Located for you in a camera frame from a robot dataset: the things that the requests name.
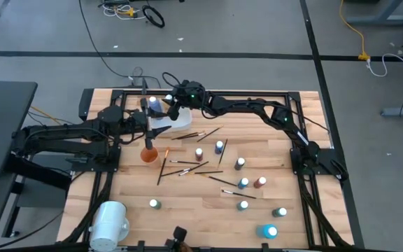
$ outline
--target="wooden table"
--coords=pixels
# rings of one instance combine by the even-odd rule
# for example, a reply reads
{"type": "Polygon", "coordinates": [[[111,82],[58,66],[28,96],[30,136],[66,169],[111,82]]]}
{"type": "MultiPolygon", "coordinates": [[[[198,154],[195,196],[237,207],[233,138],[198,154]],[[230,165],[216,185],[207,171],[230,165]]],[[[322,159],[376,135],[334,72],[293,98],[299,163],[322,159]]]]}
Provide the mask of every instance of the wooden table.
{"type": "MultiPolygon", "coordinates": [[[[94,90],[88,119],[95,118],[98,111],[109,106],[111,91],[94,90]]],[[[318,93],[299,94],[304,115],[325,125],[318,93]]],[[[129,95],[127,108],[139,107],[140,98],[129,95]]],[[[261,98],[285,103],[275,97],[261,98]]],[[[136,246],[139,240],[144,240],[146,246],[164,246],[166,239],[172,238],[174,228],[179,225],[188,230],[185,241],[190,246],[259,248],[261,243],[266,242],[270,248],[307,248],[299,187],[297,177],[292,172],[289,155],[291,142],[285,133],[264,124],[253,114],[229,113],[207,120],[200,111],[192,110],[192,117],[191,129],[164,133],[154,140],[153,145],[162,158],[166,148],[170,147],[167,160],[195,161],[195,149],[202,148],[203,161],[209,163],[199,168],[199,172],[223,170],[223,173],[213,176],[232,183],[237,183],[243,177],[252,183],[264,176],[267,184],[260,189],[251,187],[239,190],[203,176],[173,175],[163,177],[161,184],[157,186],[160,170],[151,169],[142,163],[139,153],[144,148],[144,141],[139,139],[122,147],[120,167],[115,173],[111,188],[110,199],[127,206],[127,219],[130,223],[130,232],[119,245],[136,246]],[[191,132],[210,132],[220,125],[224,127],[199,143],[197,138],[171,140],[191,132]],[[214,153],[214,144],[217,140],[225,141],[226,138],[228,144],[225,154],[217,168],[220,156],[214,153]],[[238,157],[246,160],[241,171],[233,168],[238,157]],[[222,193],[221,189],[256,196],[258,199],[228,195],[222,193]],[[149,207],[151,199],[161,201],[162,208],[155,210],[149,207]],[[241,200],[248,201],[249,209],[239,212],[236,204],[241,200]],[[288,210],[287,216],[274,218],[271,210],[277,207],[285,207],[288,210]],[[277,238],[260,239],[255,235],[256,225],[267,223],[276,225],[277,238]]],[[[330,147],[329,135],[324,129],[308,121],[306,128],[310,140],[316,141],[322,148],[330,147]]],[[[182,167],[190,166],[168,162],[164,173],[182,167]]],[[[93,180],[94,173],[87,172],[71,185],[57,240],[67,237],[87,211],[93,180]]],[[[324,214],[336,231],[352,244],[353,237],[338,180],[332,176],[317,176],[317,182],[324,214]]],[[[311,217],[315,241],[320,244],[318,225],[312,212],[311,217]]]]}

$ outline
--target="small paint bottle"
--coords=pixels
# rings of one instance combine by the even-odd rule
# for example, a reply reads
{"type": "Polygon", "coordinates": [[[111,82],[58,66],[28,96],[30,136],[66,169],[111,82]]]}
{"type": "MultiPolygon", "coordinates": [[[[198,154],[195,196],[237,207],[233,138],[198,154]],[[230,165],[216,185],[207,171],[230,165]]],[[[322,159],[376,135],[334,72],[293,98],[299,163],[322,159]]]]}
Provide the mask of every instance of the small paint bottle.
{"type": "Polygon", "coordinates": [[[149,101],[149,106],[151,109],[157,112],[162,112],[162,107],[160,101],[157,99],[157,97],[150,97],[148,99],[149,101]]]}
{"type": "Polygon", "coordinates": [[[196,161],[202,161],[203,160],[203,150],[198,148],[195,150],[195,160],[196,161]]]}
{"type": "Polygon", "coordinates": [[[152,199],[149,204],[154,209],[158,210],[161,208],[161,202],[157,201],[156,199],[152,199]]]}
{"type": "Polygon", "coordinates": [[[236,164],[234,165],[234,168],[239,171],[240,169],[242,169],[242,166],[245,164],[245,159],[243,159],[242,157],[239,157],[236,161],[236,164]]]}
{"type": "Polygon", "coordinates": [[[248,178],[243,178],[239,181],[239,183],[237,184],[237,187],[239,189],[244,189],[247,185],[248,185],[248,178]]]}
{"type": "Polygon", "coordinates": [[[217,141],[215,144],[215,154],[221,154],[223,151],[223,142],[222,141],[217,141]]]}
{"type": "Polygon", "coordinates": [[[275,239],[278,236],[278,229],[273,224],[259,225],[256,227],[256,235],[260,238],[275,239]]]}
{"type": "Polygon", "coordinates": [[[271,211],[273,217],[284,217],[287,214],[287,209],[279,207],[271,211]]]}
{"type": "Polygon", "coordinates": [[[256,180],[253,184],[255,188],[260,188],[261,186],[265,185],[267,182],[267,179],[264,177],[260,177],[258,180],[256,180]]]}
{"type": "Polygon", "coordinates": [[[237,210],[243,211],[243,210],[245,210],[247,208],[248,208],[248,202],[247,201],[243,200],[243,201],[237,203],[237,210]]]}

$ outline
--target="yellow cable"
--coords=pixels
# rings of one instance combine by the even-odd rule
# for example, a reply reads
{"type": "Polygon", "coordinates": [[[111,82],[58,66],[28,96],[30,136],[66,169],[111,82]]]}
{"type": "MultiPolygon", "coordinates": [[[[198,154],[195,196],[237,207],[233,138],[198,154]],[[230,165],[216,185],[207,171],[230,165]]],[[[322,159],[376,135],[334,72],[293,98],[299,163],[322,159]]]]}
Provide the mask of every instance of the yellow cable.
{"type": "Polygon", "coordinates": [[[367,52],[365,52],[365,38],[364,38],[363,34],[362,34],[360,31],[356,30],[354,27],[352,27],[350,24],[348,24],[347,21],[344,19],[343,15],[341,14],[341,9],[342,9],[342,7],[343,7],[343,2],[344,2],[344,0],[341,0],[340,11],[339,11],[340,18],[341,18],[341,20],[343,20],[343,23],[344,23],[345,25],[347,25],[351,30],[353,30],[353,31],[355,31],[357,34],[359,34],[360,37],[362,38],[362,54],[361,54],[361,55],[358,55],[358,59],[359,59],[359,60],[368,60],[368,59],[370,59],[371,57],[367,54],[367,52]]]}
{"type": "Polygon", "coordinates": [[[55,119],[54,117],[52,117],[52,116],[48,115],[47,113],[43,112],[41,109],[36,108],[36,107],[34,107],[34,106],[31,106],[31,109],[34,109],[35,111],[37,111],[37,112],[39,112],[39,113],[42,113],[42,114],[45,115],[45,116],[48,116],[48,117],[49,117],[51,120],[53,120],[54,122],[58,123],[59,125],[62,125],[57,119],[55,119]]]}

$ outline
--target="concrete floor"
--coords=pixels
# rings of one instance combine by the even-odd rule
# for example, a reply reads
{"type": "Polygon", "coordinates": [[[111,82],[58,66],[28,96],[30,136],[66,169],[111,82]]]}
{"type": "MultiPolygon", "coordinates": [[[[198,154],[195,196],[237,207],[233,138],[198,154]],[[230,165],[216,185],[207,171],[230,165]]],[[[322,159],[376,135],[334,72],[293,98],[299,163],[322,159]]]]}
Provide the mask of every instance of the concrete floor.
{"type": "MultiPolygon", "coordinates": [[[[298,1],[258,0],[252,5],[244,0],[151,1],[166,19],[165,29],[106,17],[97,4],[83,0],[100,51],[311,54],[298,1]]],[[[360,53],[359,36],[340,22],[338,0],[308,0],[307,5],[321,55],[360,53]]],[[[364,15],[378,8],[346,4],[344,13],[364,15]]],[[[403,14],[403,5],[397,12],[403,14]]],[[[403,51],[399,48],[403,28],[365,27],[362,31],[371,56],[403,51]]],[[[94,52],[77,0],[11,0],[0,19],[0,50],[94,52]]],[[[320,90],[311,60],[124,57],[106,61],[123,74],[140,66],[147,75],[160,77],[169,71],[213,89],[320,90]]],[[[364,62],[322,63],[365,246],[403,251],[403,119],[379,115],[383,107],[402,103],[403,63],[387,63],[385,78],[371,75],[364,62]]],[[[383,71],[378,62],[373,68],[383,71]]],[[[33,105],[74,122],[79,122],[78,102],[84,88],[129,85],[96,57],[0,57],[0,81],[37,82],[33,105]]],[[[25,124],[36,123],[27,118],[25,124]]],[[[59,212],[22,209],[15,229],[27,233],[59,212]]],[[[56,220],[13,246],[51,244],[58,227],[56,220]]],[[[9,240],[0,238],[0,244],[9,240]]]]}

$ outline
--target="orange cup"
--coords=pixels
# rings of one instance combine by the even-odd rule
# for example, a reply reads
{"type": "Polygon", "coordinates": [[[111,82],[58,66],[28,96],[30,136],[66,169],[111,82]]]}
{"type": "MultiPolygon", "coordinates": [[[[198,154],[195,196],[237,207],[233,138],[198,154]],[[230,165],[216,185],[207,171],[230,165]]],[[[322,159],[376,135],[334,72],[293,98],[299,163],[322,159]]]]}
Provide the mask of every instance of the orange cup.
{"type": "Polygon", "coordinates": [[[151,150],[144,148],[141,151],[141,160],[150,168],[161,168],[161,159],[158,150],[153,147],[151,150]]]}

